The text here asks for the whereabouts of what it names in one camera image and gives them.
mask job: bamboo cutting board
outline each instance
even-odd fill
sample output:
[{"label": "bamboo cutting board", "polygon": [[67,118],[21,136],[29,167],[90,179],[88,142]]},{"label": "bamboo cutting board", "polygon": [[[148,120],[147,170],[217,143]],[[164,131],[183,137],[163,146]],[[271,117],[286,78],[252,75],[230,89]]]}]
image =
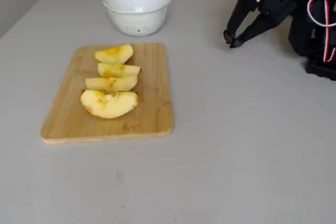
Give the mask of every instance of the bamboo cutting board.
[{"label": "bamboo cutting board", "polygon": [[99,77],[96,51],[109,46],[85,46],[72,57],[51,109],[41,128],[46,143],[102,141],[117,138],[166,136],[173,131],[173,112],[165,46],[160,43],[134,44],[127,62],[142,68],[133,89],[139,105],[116,119],[89,114],[80,102],[85,78]]}]

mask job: apple wedge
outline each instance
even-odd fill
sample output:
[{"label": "apple wedge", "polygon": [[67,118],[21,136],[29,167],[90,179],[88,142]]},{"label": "apple wedge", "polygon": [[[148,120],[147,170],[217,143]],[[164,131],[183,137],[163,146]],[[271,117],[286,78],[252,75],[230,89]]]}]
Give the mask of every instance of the apple wedge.
[{"label": "apple wedge", "polygon": [[98,72],[102,77],[137,76],[141,68],[138,66],[99,63]]},{"label": "apple wedge", "polygon": [[98,90],[86,90],[80,97],[84,108],[92,115],[104,119],[118,118],[138,106],[138,95],[133,92],[105,94]]},{"label": "apple wedge", "polygon": [[95,58],[100,62],[111,64],[124,64],[133,55],[133,48],[130,44],[112,47],[95,53]]},{"label": "apple wedge", "polygon": [[138,83],[138,76],[122,78],[88,78],[85,80],[87,89],[103,90],[107,92],[130,91]]}]

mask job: white table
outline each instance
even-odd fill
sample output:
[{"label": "white table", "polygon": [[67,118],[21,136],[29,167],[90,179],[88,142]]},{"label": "white table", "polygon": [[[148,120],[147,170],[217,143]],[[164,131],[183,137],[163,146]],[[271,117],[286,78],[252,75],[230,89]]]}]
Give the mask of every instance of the white table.
[{"label": "white table", "polygon": [[[146,38],[101,1],[41,0],[0,40],[0,223],[336,222],[336,82],[305,73],[289,22],[229,50],[236,0],[173,0]],[[40,140],[76,48],[143,41],[167,46],[171,136]]]}]

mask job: wooden cutting board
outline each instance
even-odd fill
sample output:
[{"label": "wooden cutting board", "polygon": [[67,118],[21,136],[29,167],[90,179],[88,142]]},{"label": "wooden cutting board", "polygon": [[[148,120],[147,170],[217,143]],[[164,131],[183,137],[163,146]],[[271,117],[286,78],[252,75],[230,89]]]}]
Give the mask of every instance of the wooden cutting board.
[{"label": "wooden cutting board", "polygon": [[157,137],[173,131],[165,46],[160,43],[132,45],[134,55],[127,64],[142,68],[139,83],[133,89],[139,96],[139,105],[133,111],[116,119],[100,119],[83,108],[80,96],[85,78],[99,77],[94,54],[112,46],[85,46],[75,51],[41,128],[46,143]]}]

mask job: red wire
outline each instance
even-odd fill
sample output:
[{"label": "red wire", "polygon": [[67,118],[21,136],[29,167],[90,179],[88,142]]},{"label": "red wire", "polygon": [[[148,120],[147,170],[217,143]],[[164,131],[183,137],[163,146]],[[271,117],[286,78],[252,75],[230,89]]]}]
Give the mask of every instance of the red wire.
[{"label": "red wire", "polygon": [[[325,13],[326,13],[326,21],[325,21],[325,23],[327,24],[327,25],[329,25],[329,3],[328,3],[328,0],[325,0],[324,1],[324,11],[325,11]],[[329,27],[326,27],[326,31],[325,31],[325,43],[326,43],[326,45],[325,45],[325,48],[324,48],[324,55],[323,55],[323,61],[324,62],[331,62],[332,61],[332,59],[334,58],[334,55],[335,55],[335,51],[336,51],[336,49],[334,48],[333,50],[332,50],[332,54],[331,54],[331,57],[329,58],[329,60],[327,59],[328,58],[328,51],[329,51]]]}]

